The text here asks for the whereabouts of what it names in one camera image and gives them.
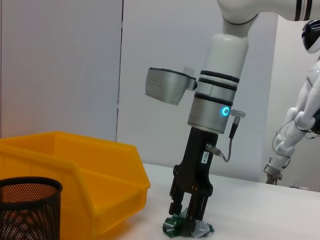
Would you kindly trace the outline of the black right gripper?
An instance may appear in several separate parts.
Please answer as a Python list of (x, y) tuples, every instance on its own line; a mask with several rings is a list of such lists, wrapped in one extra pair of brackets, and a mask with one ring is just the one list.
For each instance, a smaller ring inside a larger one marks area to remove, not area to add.
[(195, 229), (196, 220), (203, 220), (208, 198), (213, 194), (213, 185), (209, 180), (213, 154), (206, 150), (206, 145), (215, 146), (217, 141), (216, 133), (192, 127), (182, 162), (173, 168), (169, 214), (180, 214), (184, 194), (191, 194), (184, 229)]

